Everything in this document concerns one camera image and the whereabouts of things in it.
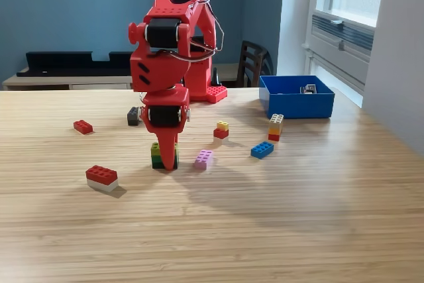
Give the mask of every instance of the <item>blue lego brick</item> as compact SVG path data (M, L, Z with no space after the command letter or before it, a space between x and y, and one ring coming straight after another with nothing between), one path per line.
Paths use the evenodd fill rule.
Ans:
M262 142L259 145L256 145L250 151L250 155L259 159L263 159L265 156L268 156L274 151L274 144L269 142Z
M331 117L335 94L316 76L261 76L259 98L270 119L282 114L284 119L319 119ZM314 84L315 94L299 92Z

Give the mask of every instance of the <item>blue wall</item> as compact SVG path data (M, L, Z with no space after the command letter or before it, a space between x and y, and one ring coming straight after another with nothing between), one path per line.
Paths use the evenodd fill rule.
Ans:
M153 0L0 0L0 82L26 66L25 52L88 50L102 59L109 51L133 50L128 24L141 22ZM216 63L238 62L242 1L212 0L225 30Z
M243 0L242 38L265 47L277 70L282 0Z

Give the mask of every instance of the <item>wooden chair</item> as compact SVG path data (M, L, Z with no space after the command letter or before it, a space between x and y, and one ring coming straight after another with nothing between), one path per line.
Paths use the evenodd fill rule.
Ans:
M271 56L267 49L259 44L244 40L241 45L236 87L244 87L245 74L247 76L247 87L258 87L259 76L272 75L272 68Z

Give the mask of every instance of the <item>lego brick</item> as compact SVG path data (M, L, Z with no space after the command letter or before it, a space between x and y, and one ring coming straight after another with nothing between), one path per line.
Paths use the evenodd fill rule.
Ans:
M256 145L250 151L250 155L259 159L263 159L274 151L274 145L269 142L262 142Z
M174 157L174 169L178 168L180 164L180 156L177 154ZM152 156L152 168L153 169L165 169L164 163L160 156Z
M283 127L283 118L284 116L281 114L273 114L270 119L269 128L270 129L282 129Z
M224 139L219 139L218 137L213 137L213 144L217 145L225 145L229 141L229 137L225 137Z
M280 136L279 135L268 134L268 139L270 141L278 142L278 141L280 141Z
M215 129L213 130L213 136L217 137L219 139L224 139L229 135L229 131L223 131L221 129Z
M174 153L178 153L178 143L174 144ZM151 156L160 156L160 147L158 142L154 142L150 147L150 155Z
M228 131L228 123L227 122L222 122L222 121L219 121L218 123L217 123L217 128L218 129L221 129L222 131Z
M83 120L74 122L74 129L84 135L93 131L93 127Z
M108 168L93 166L85 172L85 176L89 180L99 182L103 185L109 185L118 179L117 172Z
M152 144L152 147L150 147L150 153L152 156L160 156L160 148L158 142L154 142Z
M281 128L279 128L279 129L269 128L268 129L268 134L271 134L271 135L281 135Z
M138 117L139 107L131 107L131 110L127 114L128 126L138 126L139 117Z
M118 186L118 179L116 179L114 182L111 182L109 185L103 185L100 182L87 179L87 185L91 188L101 190L102 192L111 192Z
M160 155L152 155L152 163L153 162L162 162Z
M199 153L199 156L197 156L197 158L195 159L194 166L197 169L205 170L212 165L212 159L213 159L213 151L203 149Z
M209 86L206 89L206 101L216 103L227 97L227 88L225 86Z

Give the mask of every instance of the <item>yellow lego brick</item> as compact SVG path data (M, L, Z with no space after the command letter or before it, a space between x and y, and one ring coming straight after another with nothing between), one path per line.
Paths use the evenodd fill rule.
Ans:
M228 123L227 123L227 122L219 121L219 122L217 123L217 128L218 128L218 129L221 129L221 130L223 130L223 131L228 131Z
M271 135L281 135L281 129L280 128L278 128L278 129L275 129L275 128L269 128L268 129L268 134L271 134Z
M175 143L175 149L174 149L175 154L178 154L178 143ZM152 144L152 147L150 148L150 154L152 156L160 156L160 147L159 147L159 143L154 142Z

